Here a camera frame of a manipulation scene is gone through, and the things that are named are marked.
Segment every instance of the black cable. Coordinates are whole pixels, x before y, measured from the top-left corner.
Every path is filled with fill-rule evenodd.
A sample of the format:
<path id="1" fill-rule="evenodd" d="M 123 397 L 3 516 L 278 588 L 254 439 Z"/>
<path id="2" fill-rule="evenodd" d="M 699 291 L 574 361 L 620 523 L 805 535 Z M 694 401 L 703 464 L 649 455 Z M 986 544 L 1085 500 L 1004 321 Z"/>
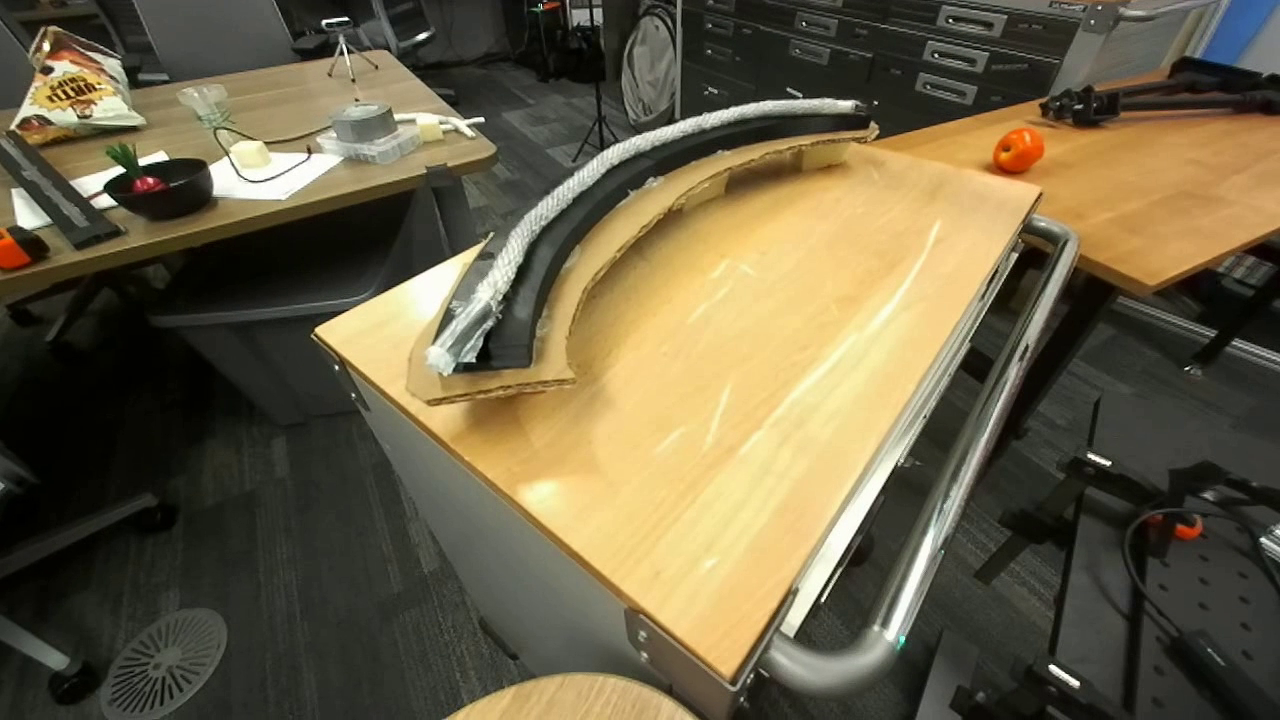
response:
<path id="1" fill-rule="evenodd" d="M 1133 535 L 1136 535 L 1136 529 L 1143 529 L 1149 520 L 1162 520 L 1162 511 L 1185 511 L 1185 506 L 1149 506 L 1149 511 L 1139 511 L 1139 516 L 1125 529 L 1125 535 L 1119 535 L 1119 560 L 1125 560 L 1126 582 L 1133 582 L 1136 595 L 1143 598 L 1143 610 L 1151 616 L 1151 624 L 1155 624 L 1166 639 L 1174 639 L 1174 637 L 1185 637 L 1185 626 L 1166 616 L 1166 609 L 1155 598 L 1155 590 L 1139 580 L 1136 560 L 1133 560 Z"/>

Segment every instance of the chair back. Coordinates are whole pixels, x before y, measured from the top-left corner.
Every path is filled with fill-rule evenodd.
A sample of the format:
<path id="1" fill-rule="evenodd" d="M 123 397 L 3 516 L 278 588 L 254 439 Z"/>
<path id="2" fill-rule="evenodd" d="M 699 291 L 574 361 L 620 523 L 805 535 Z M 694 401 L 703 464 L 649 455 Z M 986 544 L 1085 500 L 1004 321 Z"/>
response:
<path id="1" fill-rule="evenodd" d="M 293 65 L 293 27 L 270 0 L 133 0 L 170 81 Z"/>
<path id="2" fill-rule="evenodd" d="M 18 106 L 33 84 L 26 30 L 0 17 L 0 106 Z"/>
<path id="3" fill-rule="evenodd" d="M 395 57 L 428 44 L 434 37 L 428 8 L 420 0 L 372 0 L 372 19 L 360 23 L 360 41 L 386 49 Z"/>

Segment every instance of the cable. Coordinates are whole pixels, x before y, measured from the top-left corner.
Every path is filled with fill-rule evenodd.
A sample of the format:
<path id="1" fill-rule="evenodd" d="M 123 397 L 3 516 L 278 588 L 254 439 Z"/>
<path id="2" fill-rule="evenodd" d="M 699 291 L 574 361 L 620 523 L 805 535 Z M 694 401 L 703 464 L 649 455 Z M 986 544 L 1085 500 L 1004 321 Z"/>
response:
<path id="1" fill-rule="evenodd" d="M 270 182 L 270 179 L 302 169 L 302 164 L 315 155 L 315 147 L 308 144 L 308 152 L 302 152 L 297 164 L 288 164 L 288 169 L 278 169 L 278 173 L 270 173 L 270 174 L 242 174 L 240 164 L 237 164 L 237 155 L 231 155 L 231 147 L 214 136 L 214 127 L 211 127 L 206 136 L 214 139 L 214 147 L 223 147 L 231 173 L 237 173 L 242 182 Z"/>
<path id="2" fill-rule="evenodd" d="M 1126 582 L 1143 598 L 1143 610 L 1151 616 L 1151 624 L 1166 639 L 1174 639 L 1174 637 L 1185 637 L 1185 626 L 1166 616 L 1166 609 L 1155 598 L 1155 590 L 1139 580 L 1136 560 L 1133 560 L 1133 531 L 1143 529 L 1149 520 L 1162 520 L 1162 511 L 1185 511 L 1185 506 L 1149 506 L 1149 511 L 1139 511 L 1119 535 L 1119 560 L 1125 560 Z"/>

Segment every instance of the orange object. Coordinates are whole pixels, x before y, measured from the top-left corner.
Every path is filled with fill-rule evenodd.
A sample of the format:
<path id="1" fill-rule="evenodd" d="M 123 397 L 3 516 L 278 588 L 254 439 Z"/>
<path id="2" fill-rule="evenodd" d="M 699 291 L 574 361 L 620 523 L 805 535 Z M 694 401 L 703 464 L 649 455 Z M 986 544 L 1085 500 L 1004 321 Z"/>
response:
<path id="1" fill-rule="evenodd" d="M 1025 174 L 1044 155 L 1044 136 L 1034 127 L 1010 127 L 990 147 L 990 169 L 1004 174 Z"/>

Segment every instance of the wooden tabletop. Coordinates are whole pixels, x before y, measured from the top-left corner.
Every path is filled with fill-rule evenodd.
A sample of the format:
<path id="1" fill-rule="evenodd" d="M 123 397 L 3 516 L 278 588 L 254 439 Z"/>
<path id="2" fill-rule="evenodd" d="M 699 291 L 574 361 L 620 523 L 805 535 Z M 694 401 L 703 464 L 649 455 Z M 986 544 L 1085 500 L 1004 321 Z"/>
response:
<path id="1" fill-rule="evenodd" d="M 563 672 L 499 688 L 450 720 L 691 720 L 673 697 L 628 674 Z"/>
<path id="2" fill-rule="evenodd" d="M 366 53 L 366 57 L 380 65 L 380 71 L 360 77 L 360 87 L 366 100 L 380 100 L 390 113 L 450 113 L 395 57 L 386 53 Z M 278 65 L 278 67 L 237 71 L 237 77 L 204 77 L 191 84 L 223 84 L 237 127 L 250 136 L 297 136 L 308 127 L 324 127 L 353 100 L 346 84 L 329 77 L 329 65 L 333 60 Z M 133 92 L 133 104 L 142 113 L 148 127 L 123 130 L 123 136 L 88 136 L 88 139 L 50 144 L 44 147 L 44 155 L 62 174 L 106 169 L 105 159 L 106 139 L 133 139 L 138 155 L 166 152 L 166 155 L 214 159 L 218 147 L 197 125 L 197 117 L 176 100 L 180 87 L 189 84 L 155 84 L 155 87 Z M 492 155 L 496 147 L 484 136 L 446 136 L 390 164 L 337 164 L 293 200 L 214 200 L 206 210 L 197 210 L 184 218 L 138 218 L 110 206 L 106 216 L 123 228 L 123 234 L 85 253 L 67 246 L 58 233 L 44 228 L 38 234 L 50 246 L 49 258 L 22 270 L 3 270 L 0 304 L 22 298 L 33 291 L 44 291 L 75 274 L 161 258 L 197 243 L 237 238 L 254 228 L 274 228 L 302 216 L 395 196 L 415 186 L 415 179 L 428 169 L 470 173 L 470 169 L 484 169 Z M 11 182 L 0 173 L 0 218 L 11 218 L 7 186 Z"/>
<path id="3" fill-rule="evenodd" d="M 680 196 L 714 164 L 649 182 L 583 243 L 643 228 L 643 196 Z M 464 258 L 329 321 L 318 342 L 736 678 L 1034 196 L 862 144 L 838 169 L 729 193 L 596 280 L 558 391 L 442 408 L 408 391 L 408 347 Z"/>
<path id="4" fill-rule="evenodd" d="M 1280 119 L 1259 113 L 1126 113 L 1102 127 L 1044 125 L 1034 104 L 985 113 L 882 147 L 985 169 L 1033 125 L 1044 216 L 1079 233 L 1079 268 L 1136 294 L 1212 268 L 1280 228 Z"/>

